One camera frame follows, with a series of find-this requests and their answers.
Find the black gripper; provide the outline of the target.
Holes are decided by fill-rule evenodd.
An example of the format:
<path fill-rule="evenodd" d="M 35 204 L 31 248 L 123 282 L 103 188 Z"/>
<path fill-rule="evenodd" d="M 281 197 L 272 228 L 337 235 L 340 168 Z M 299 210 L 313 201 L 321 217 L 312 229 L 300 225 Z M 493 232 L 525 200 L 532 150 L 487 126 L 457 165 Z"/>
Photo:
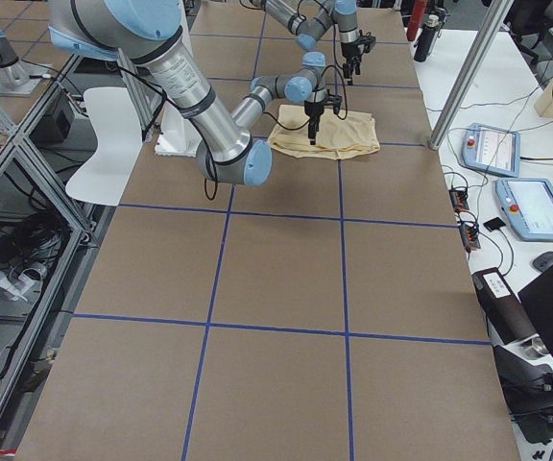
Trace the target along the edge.
<path fill-rule="evenodd" d="M 307 124 L 307 133 L 309 143 L 316 144 L 317 131 L 319 129 L 319 120 L 325 112 L 325 101 L 305 101 L 304 113 L 309 118 Z"/>
<path fill-rule="evenodd" d="M 363 46 L 358 42 L 342 42 L 341 52 L 345 63 L 343 75 L 348 85 L 353 85 L 353 74 L 361 75 Z"/>

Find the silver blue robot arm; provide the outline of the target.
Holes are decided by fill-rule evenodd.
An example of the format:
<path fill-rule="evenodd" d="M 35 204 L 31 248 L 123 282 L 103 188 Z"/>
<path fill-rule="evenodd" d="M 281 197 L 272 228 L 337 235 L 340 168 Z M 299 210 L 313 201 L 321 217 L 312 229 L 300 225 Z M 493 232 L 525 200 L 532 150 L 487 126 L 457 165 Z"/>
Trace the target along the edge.
<path fill-rule="evenodd" d="M 376 37 L 364 34 L 358 28 L 357 4 L 355 1 L 316 1 L 318 11 L 307 17 L 300 12 L 300 4 L 292 8 L 286 1 L 251 1 L 252 9 L 261 9 L 283 25 L 305 51 L 313 51 L 319 40 L 331 28 L 336 27 L 340 37 L 342 56 L 345 62 L 341 69 L 348 85 L 353 85 L 353 75 L 360 75 L 363 55 L 370 53 Z"/>
<path fill-rule="evenodd" d="M 297 73 L 256 79 L 229 112 L 183 43 L 177 1 L 52 1 L 49 9 L 51 40 L 60 49 L 102 61 L 125 54 L 149 70 L 201 136 L 196 161 L 214 182 L 264 183 L 273 154 L 267 142 L 252 138 L 255 120 L 275 99 L 301 103 L 326 95 L 325 56 L 309 52 Z"/>

